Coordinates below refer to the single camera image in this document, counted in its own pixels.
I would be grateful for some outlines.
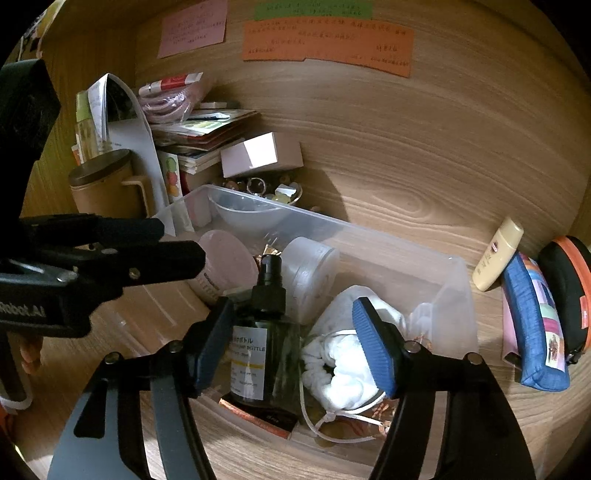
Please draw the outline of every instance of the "white bowl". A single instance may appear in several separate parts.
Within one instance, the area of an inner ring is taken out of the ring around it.
[[[301,194],[300,187],[300,191],[290,205],[295,205],[300,200]],[[288,209],[275,207],[248,193],[231,195],[229,198],[231,198],[229,203],[220,205],[215,199],[214,192],[209,194],[209,200],[228,225],[251,235],[265,236],[290,213]]]

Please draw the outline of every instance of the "black spray bottle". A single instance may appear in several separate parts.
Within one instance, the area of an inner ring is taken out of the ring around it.
[[[231,390],[236,401],[297,411],[300,325],[285,316],[281,257],[262,257],[251,309],[234,327],[231,351]]]

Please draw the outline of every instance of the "pink sticky note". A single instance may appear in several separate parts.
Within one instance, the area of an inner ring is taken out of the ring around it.
[[[223,42],[228,0],[205,0],[162,21],[158,58]]]

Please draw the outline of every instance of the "green sticky note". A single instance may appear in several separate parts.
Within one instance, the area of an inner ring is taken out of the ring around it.
[[[366,0],[280,0],[255,7],[255,20],[281,17],[353,17],[371,20],[372,4]]]

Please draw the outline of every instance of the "glass bottle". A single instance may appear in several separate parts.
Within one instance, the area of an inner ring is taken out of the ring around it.
[[[281,257],[262,257],[250,311],[234,327],[230,349],[236,401],[298,412],[300,325],[285,316]]]
[[[96,139],[95,123],[90,113],[88,91],[76,95],[76,143],[80,154],[80,162],[85,163],[99,155]]]

